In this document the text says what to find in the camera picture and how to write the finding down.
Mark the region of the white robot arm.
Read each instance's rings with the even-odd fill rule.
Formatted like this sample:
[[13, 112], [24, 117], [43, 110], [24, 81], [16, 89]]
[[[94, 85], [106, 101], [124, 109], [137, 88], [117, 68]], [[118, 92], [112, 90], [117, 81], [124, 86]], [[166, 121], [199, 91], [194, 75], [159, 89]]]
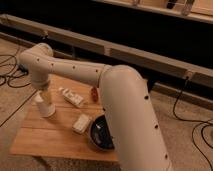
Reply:
[[174, 171], [147, 83], [134, 68], [58, 59], [46, 43], [22, 51], [19, 60], [37, 90], [49, 87], [51, 74], [99, 89], [122, 171]]

